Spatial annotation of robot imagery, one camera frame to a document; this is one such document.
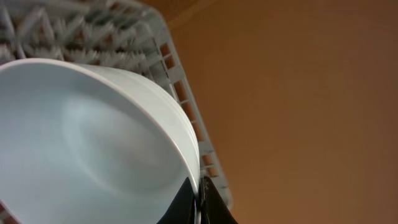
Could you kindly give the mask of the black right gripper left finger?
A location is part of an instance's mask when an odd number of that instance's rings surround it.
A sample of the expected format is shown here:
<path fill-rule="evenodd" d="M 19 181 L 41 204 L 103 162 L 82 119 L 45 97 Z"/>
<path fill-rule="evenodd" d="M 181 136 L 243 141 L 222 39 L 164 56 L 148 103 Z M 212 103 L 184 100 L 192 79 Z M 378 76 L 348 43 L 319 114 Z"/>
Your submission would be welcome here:
<path fill-rule="evenodd" d="M 189 178 L 186 178 L 166 213 L 157 224 L 194 224 L 195 220 L 195 195 Z"/>

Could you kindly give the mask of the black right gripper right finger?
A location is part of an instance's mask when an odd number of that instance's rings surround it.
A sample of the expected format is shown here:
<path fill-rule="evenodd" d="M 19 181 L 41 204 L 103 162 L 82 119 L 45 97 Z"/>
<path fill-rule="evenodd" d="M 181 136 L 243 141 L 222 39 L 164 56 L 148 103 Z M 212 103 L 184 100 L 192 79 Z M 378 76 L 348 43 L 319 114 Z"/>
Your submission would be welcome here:
<path fill-rule="evenodd" d="M 201 224 L 238 224 L 207 176 L 200 180 L 199 205 Z"/>

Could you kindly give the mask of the pale green bowl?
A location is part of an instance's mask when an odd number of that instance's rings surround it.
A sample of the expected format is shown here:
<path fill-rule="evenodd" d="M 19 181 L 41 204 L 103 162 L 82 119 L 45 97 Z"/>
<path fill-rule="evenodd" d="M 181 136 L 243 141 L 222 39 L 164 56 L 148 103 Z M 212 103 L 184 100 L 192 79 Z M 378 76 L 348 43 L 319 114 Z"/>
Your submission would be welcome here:
<path fill-rule="evenodd" d="M 29 58 L 1 66 L 1 203 L 21 223 L 157 223 L 199 149 L 175 99 L 126 70 Z"/>

